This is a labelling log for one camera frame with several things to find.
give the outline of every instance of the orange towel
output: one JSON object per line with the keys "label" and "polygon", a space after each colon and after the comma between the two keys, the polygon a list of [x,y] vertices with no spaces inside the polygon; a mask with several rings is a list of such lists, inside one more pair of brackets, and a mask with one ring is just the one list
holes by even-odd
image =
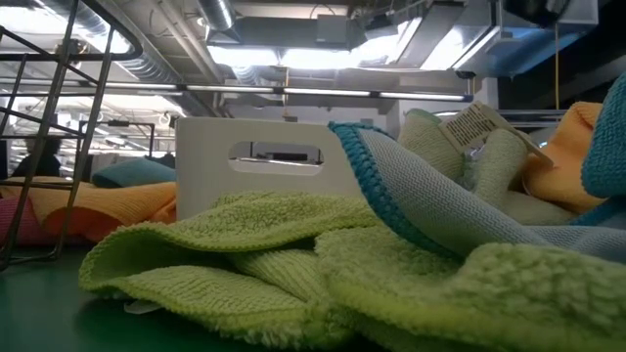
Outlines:
{"label": "orange towel", "polygon": [[[23,181],[12,178],[11,181]],[[55,177],[35,177],[36,182],[63,182]],[[18,197],[21,187],[0,187],[3,198]],[[63,227],[69,191],[31,189],[28,193],[37,221],[44,231],[58,235]],[[142,221],[171,223],[176,220],[176,184],[174,182],[99,189],[81,183],[71,213],[69,235],[80,235],[98,242],[118,226]]]}
{"label": "orange towel", "polygon": [[523,180],[529,194],[579,214],[603,202],[585,192],[581,181],[583,160],[602,108],[597,103],[576,103],[569,108],[555,135],[541,149],[555,166],[546,165],[533,154],[526,161]]}

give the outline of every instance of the tag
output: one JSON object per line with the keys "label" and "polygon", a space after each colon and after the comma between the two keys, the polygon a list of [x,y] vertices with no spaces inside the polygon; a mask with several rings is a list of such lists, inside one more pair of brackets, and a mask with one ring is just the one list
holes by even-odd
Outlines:
{"label": "tag", "polygon": [[439,129],[459,153],[484,144],[489,134],[498,128],[504,128],[516,134],[531,153],[539,156],[551,167],[554,165],[553,161],[543,154],[526,135],[514,129],[495,110],[481,102],[474,102],[468,108],[461,110],[454,118],[439,124]]}
{"label": "tag", "polygon": [[134,314],[134,315],[142,315],[142,314],[151,313],[161,308],[162,307],[159,306],[158,304],[151,302],[151,301],[143,300],[143,299],[138,299],[132,303],[124,304],[124,312]]}

